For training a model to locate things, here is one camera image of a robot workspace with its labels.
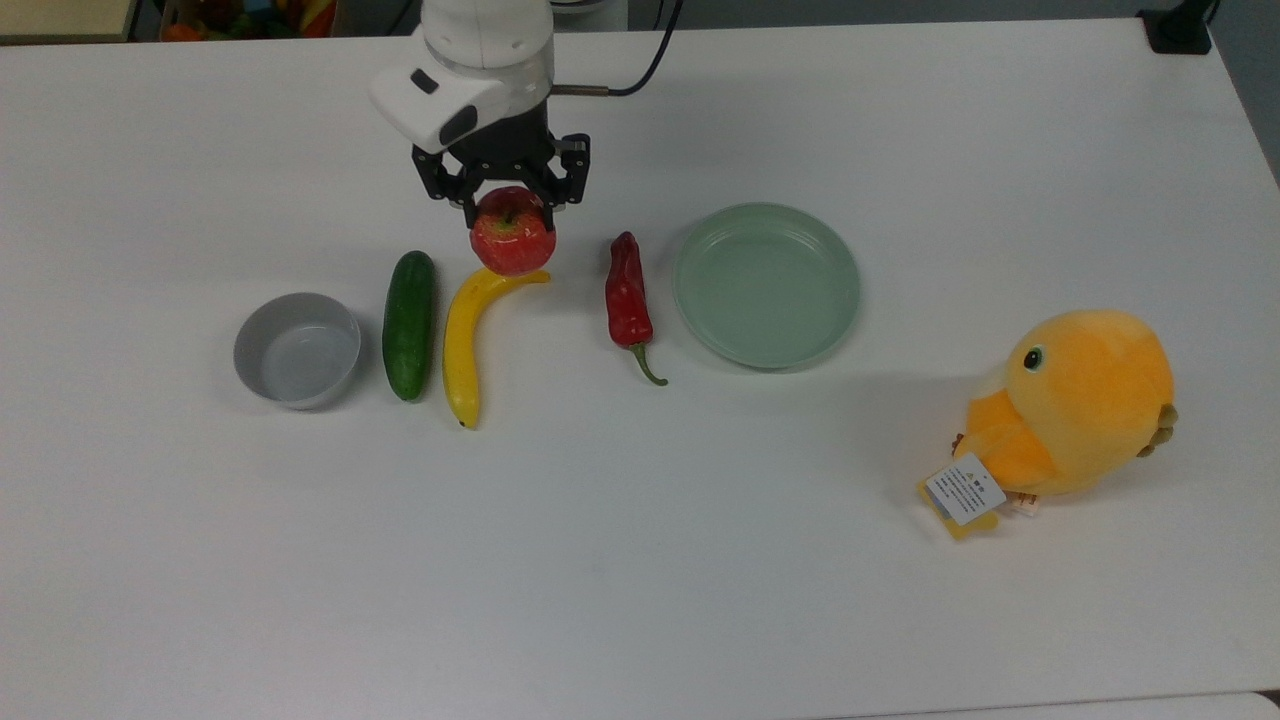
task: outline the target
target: yellow banana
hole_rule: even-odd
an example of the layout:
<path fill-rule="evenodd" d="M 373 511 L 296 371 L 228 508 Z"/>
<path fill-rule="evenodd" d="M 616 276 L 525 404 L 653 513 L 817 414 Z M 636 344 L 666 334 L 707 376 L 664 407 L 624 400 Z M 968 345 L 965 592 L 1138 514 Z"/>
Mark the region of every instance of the yellow banana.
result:
<path fill-rule="evenodd" d="M 444 323 L 444 393 L 463 428 L 475 429 L 480 418 L 480 375 L 476 372 L 475 332 L 480 315 L 494 300 L 517 287 L 549 282 L 545 270 L 512 278 L 480 268 L 453 296 Z"/>

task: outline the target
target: apple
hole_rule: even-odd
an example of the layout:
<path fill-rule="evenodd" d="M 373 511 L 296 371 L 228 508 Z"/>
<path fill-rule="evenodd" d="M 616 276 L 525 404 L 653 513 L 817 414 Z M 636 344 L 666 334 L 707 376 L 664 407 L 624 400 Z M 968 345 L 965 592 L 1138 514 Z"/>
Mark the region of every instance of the apple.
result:
<path fill-rule="evenodd" d="M 476 205 L 471 250 L 499 275 L 525 275 L 545 265 L 556 250 L 556 231 L 543 223 L 541 199 L 518 186 L 490 191 Z"/>

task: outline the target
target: gray bowl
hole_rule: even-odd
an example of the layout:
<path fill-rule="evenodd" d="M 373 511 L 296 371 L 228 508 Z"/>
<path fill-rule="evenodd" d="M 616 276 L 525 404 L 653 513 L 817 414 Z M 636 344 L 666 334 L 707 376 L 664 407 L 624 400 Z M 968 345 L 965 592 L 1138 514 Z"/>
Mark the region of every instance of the gray bowl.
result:
<path fill-rule="evenodd" d="M 236 337 L 236 373 L 261 397 L 291 410 L 314 410 L 351 383 L 360 345 L 360 325 L 340 302 L 296 292 L 244 320 Z"/>

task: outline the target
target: plush toy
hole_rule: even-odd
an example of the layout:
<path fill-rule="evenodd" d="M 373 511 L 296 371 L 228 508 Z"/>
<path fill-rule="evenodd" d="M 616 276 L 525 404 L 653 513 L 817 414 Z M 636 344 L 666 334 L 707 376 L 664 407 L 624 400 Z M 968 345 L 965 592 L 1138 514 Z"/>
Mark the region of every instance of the plush toy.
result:
<path fill-rule="evenodd" d="M 1117 310 L 1051 318 L 969 402 L 954 455 L 973 452 L 1005 491 L 1087 489 L 1174 434 L 1174 377 L 1146 323 Z"/>

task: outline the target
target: red chili pepper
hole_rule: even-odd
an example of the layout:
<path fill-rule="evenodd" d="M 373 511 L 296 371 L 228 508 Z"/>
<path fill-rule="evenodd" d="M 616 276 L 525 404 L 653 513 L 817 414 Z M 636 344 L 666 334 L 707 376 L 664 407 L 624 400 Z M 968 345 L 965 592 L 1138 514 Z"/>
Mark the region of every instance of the red chili pepper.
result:
<path fill-rule="evenodd" d="M 625 232 L 609 245 L 612 263 L 604 281 L 604 306 L 609 311 L 609 337 L 620 347 L 635 354 L 644 377 L 655 386 L 667 380 L 649 372 L 644 356 L 645 343 L 653 340 L 653 323 L 644 297 L 644 273 L 640 270 L 640 245 L 636 236 Z"/>

